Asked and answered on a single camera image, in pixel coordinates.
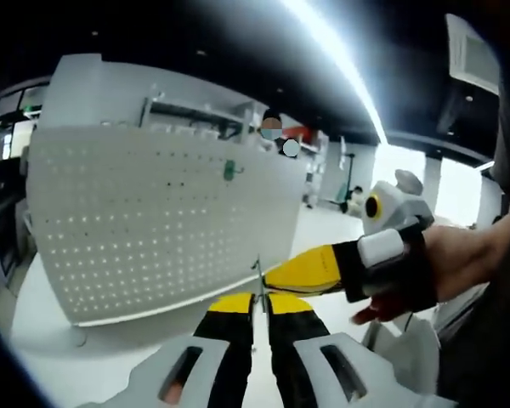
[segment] face mask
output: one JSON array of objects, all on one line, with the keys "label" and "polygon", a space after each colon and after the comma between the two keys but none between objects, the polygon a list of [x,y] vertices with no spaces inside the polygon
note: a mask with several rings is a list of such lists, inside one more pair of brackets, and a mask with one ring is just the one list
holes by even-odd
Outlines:
[{"label": "face mask", "polygon": [[265,139],[276,140],[281,136],[281,129],[261,129],[261,134]]}]

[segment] white table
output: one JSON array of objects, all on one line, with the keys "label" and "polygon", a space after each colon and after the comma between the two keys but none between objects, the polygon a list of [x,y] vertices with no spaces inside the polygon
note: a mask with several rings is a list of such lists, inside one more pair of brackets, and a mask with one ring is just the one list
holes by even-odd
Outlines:
[{"label": "white table", "polygon": [[[324,243],[360,236],[360,221],[320,208],[302,210],[292,253]],[[257,292],[254,281],[235,292]],[[330,332],[347,332],[360,340],[366,326],[353,326],[349,317],[366,302],[346,302],[343,293],[309,299]],[[128,384],[130,371],[170,337],[192,332],[211,300],[143,319],[114,325],[75,328],[67,321],[37,255],[20,290],[11,342],[14,351],[43,392],[60,407],[109,399]],[[281,407],[270,369],[265,320],[254,315],[255,348],[244,407]]]}]

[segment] black ceiling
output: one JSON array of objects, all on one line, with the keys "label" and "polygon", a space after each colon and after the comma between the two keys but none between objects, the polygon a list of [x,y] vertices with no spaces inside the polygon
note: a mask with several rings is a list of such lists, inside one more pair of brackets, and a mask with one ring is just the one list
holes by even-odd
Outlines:
[{"label": "black ceiling", "polygon": [[[62,54],[98,52],[224,85],[333,138],[377,142],[353,89],[280,1],[152,4],[4,10],[0,88],[51,74]],[[383,0],[318,0],[317,7],[350,50],[392,144],[470,164],[492,156],[498,98],[448,75],[446,10]]]}]

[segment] white pegboard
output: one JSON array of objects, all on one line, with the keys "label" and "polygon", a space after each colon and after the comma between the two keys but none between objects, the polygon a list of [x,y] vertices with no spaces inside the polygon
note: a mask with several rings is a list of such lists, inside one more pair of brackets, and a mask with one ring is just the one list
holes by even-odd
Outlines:
[{"label": "white pegboard", "polygon": [[[224,166],[238,171],[224,179]],[[27,195],[66,316],[100,324],[230,289],[289,258],[305,169],[220,140],[73,127],[32,136]]]}]

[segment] red object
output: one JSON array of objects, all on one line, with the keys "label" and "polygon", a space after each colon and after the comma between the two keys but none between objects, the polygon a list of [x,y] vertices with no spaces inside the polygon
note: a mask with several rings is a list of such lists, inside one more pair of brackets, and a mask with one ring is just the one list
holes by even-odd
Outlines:
[{"label": "red object", "polygon": [[315,138],[316,134],[317,130],[310,129],[305,126],[288,127],[287,129],[283,129],[283,135],[288,139],[297,139],[298,136],[301,136],[301,140],[306,144],[311,144],[312,139]]}]

